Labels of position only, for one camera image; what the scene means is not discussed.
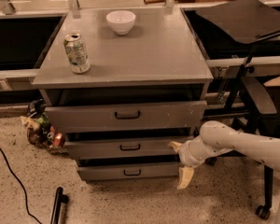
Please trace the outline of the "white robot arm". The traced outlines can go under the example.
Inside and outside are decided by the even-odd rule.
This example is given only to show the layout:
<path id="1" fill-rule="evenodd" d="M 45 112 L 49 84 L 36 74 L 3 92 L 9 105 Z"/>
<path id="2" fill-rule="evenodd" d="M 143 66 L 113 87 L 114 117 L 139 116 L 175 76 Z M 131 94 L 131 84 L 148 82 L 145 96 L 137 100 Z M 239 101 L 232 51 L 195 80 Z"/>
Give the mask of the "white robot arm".
<path id="1" fill-rule="evenodd" d="M 178 154 L 182 167 L 179 168 L 178 189 L 185 189 L 194 175 L 194 169 L 210 157 L 232 150 L 244 154 L 280 173 L 280 138 L 242 133 L 215 121 L 207 121 L 200 134 L 185 143 L 172 141 L 169 144 Z M 275 224 L 280 224 L 280 203 Z"/>

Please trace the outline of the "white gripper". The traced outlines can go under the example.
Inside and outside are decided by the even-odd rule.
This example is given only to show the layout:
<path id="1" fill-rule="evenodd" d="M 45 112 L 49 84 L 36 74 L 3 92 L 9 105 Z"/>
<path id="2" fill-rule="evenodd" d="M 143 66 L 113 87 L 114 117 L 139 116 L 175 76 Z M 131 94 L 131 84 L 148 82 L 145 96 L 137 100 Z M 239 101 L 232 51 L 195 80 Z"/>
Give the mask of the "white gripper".
<path id="1" fill-rule="evenodd" d="M 178 189 L 185 189 L 194 175 L 194 169 L 206 159 L 230 152 L 228 148 L 215 148 L 205 144 L 200 136 L 185 143 L 172 141 L 169 146 L 178 153 L 180 161 L 185 165 L 179 168 Z"/>

